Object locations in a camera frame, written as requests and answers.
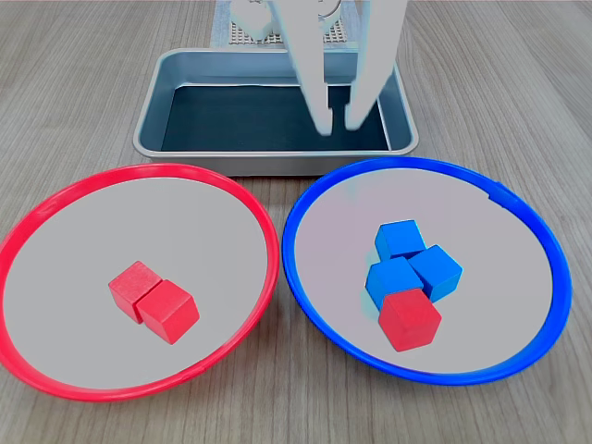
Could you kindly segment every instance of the red block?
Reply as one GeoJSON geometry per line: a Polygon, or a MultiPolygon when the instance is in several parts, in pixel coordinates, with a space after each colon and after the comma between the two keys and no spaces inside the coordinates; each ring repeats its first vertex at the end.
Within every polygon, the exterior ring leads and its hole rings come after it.
{"type": "Polygon", "coordinates": [[[138,301],[156,287],[161,279],[154,271],[138,261],[109,283],[115,304],[138,324],[142,317],[137,310],[138,301]]]}
{"type": "Polygon", "coordinates": [[[378,324],[397,352],[423,347],[434,340],[442,316],[419,289],[390,294],[378,324]]]}
{"type": "Polygon", "coordinates": [[[193,297],[163,280],[137,305],[144,323],[169,344],[174,344],[200,318],[193,297]]]}

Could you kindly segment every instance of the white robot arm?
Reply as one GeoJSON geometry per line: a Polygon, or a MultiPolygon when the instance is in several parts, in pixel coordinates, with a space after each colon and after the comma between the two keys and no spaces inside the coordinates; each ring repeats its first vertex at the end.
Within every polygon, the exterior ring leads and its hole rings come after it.
{"type": "MultiPolygon", "coordinates": [[[[321,29],[325,19],[337,11],[341,0],[324,0],[323,9],[319,8],[320,0],[264,0],[265,8],[249,5],[249,0],[242,1],[245,3],[235,0],[236,8],[244,8],[244,11],[237,9],[236,15],[240,13],[241,24],[255,40],[262,40],[272,28],[279,27],[314,125],[320,134],[329,136],[333,129],[333,112],[328,107],[321,29]],[[247,14],[249,7],[252,14],[247,14]]],[[[393,72],[407,1],[364,1],[356,78],[345,110],[348,130],[362,126],[393,72]],[[389,32],[391,37],[386,41],[387,29],[394,33],[389,32]]]]}

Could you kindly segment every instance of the blue cube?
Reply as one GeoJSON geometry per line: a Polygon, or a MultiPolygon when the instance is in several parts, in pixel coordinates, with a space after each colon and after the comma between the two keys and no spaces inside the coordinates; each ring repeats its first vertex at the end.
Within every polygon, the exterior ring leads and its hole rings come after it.
{"type": "Polygon", "coordinates": [[[366,290],[378,310],[382,309],[382,302],[390,294],[423,287],[422,280],[404,257],[372,265],[366,279],[366,290]]]}
{"type": "Polygon", "coordinates": [[[424,283],[424,293],[431,302],[456,290],[463,268],[438,245],[422,251],[409,260],[409,265],[424,283]]]}
{"type": "Polygon", "coordinates": [[[414,220],[381,225],[376,234],[375,246],[381,261],[395,257],[409,259],[426,249],[414,220]]]}

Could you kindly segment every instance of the wood grain surface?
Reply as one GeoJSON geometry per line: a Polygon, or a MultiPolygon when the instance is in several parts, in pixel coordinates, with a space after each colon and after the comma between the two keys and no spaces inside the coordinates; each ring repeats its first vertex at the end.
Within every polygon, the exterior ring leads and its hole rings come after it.
{"type": "MultiPolygon", "coordinates": [[[[0,2],[0,236],[131,146],[156,59],[208,46],[208,2],[0,2]]],[[[546,219],[573,278],[569,325],[538,364],[472,388],[421,386],[347,356],[283,275],[223,363],[165,393],[62,401],[0,369],[0,442],[592,442],[592,4],[412,3],[399,60],[415,155],[504,182],[546,219]]],[[[311,180],[242,179],[281,232],[311,180]]]]}

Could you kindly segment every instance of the blue bowl rim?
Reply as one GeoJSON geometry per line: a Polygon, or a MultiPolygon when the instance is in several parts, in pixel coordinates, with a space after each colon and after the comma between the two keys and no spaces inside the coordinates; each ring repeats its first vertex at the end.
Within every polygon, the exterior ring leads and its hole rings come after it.
{"type": "Polygon", "coordinates": [[[572,305],[572,279],[567,259],[552,231],[537,212],[500,182],[489,179],[462,166],[455,166],[433,159],[418,157],[368,159],[343,166],[317,180],[302,194],[290,211],[282,236],[282,261],[286,279],[294,298],[308,318],[325,336],[351,356],[382,372],[424,384],[443,386],[486,384],[525,370],[525,368],[536,363],[555,345],[567,325],[572,305]],[[471,183],[487,192],[490,200],[513,213],[536,235],[549,259],[553,282],[551,306],[543,327],[513,357],[489,368],[467,373],[435,374],[410,370],[377,359],[349,343],[325,322],[308,300],[298,277],[294,257],[296,234],[307,210],[324,192],[343,180],[364,173],[390,168],[423,169],[471,183]]]}

